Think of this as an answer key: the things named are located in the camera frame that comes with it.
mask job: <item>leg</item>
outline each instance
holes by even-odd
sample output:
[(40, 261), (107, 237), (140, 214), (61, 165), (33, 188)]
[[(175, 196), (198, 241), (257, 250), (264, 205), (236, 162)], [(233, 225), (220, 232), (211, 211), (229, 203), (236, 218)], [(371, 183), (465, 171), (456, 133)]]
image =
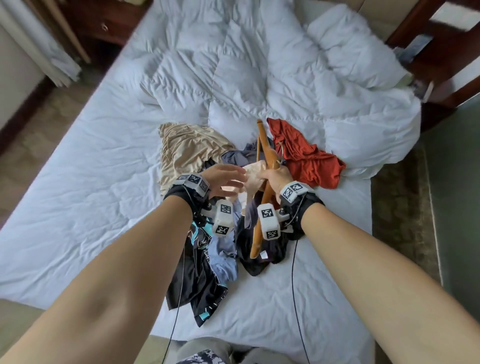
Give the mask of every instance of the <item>leg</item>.
[(225, 364), (231, 364), (232, 347), (227, 342), (215, 338), (200, 338), (187, 342), (177, 351), (177, 362), (207, 349), (217, 354)]
[(252, 349), (241, 364), (295, 364), (288, 356), (264, 348)]

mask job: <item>green panel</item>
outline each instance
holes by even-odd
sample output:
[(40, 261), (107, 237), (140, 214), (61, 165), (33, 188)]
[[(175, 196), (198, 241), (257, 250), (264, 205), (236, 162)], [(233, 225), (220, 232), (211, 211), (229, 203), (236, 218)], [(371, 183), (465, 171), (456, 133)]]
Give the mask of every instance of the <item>green panel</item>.
[(444, 286), (480, 321), (480, 95), (422, 141)]

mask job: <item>forearm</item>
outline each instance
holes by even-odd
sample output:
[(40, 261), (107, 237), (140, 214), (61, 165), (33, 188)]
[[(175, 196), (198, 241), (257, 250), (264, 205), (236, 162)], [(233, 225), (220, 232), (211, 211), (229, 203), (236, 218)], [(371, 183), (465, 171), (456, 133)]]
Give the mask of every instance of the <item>forearm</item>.
[[(87, 265), (2, 360), (133, 363), (158, 316), (191, 223), (189, 205), (177, 196), (166, 198)], [(38, 349), (22, 350), (32, 345)], [(43, 347), (48, 355), (38, 357)]]
[(320, 204), (302, 227), (355, 311), (395, 363), (473, 363), (480, 327), (418, 266)]

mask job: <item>person's left arm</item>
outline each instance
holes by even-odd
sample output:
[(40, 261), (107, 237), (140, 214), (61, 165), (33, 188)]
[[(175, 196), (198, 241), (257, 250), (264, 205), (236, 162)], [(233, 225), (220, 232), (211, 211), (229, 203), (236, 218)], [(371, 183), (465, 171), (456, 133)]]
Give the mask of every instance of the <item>person's left arm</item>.
[[(202, 176), (211, 196), (242, 187), (245, 170), (215, 165)], [(0, 364), (133, 363), (160, 312), (192, 223), (181, 197), (168, 196), (105, 248), (0, 359)]]

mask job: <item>person's left hand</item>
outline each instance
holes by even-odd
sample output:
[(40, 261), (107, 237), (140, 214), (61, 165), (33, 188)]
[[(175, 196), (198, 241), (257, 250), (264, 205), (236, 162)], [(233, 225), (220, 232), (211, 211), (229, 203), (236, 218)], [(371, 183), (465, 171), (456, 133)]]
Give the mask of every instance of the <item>person's left hand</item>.
[(222, 186), (241, 189), (243, 182), (247, 181), (246, 172), (242, 167), (234, 166), (233, 164), (215, 164), (200, 174), (210, 184), (210, 195), (208, 198), (212, 198), (215, 196), (235, 197), (237, 195), (236, 192), (224, 191)]

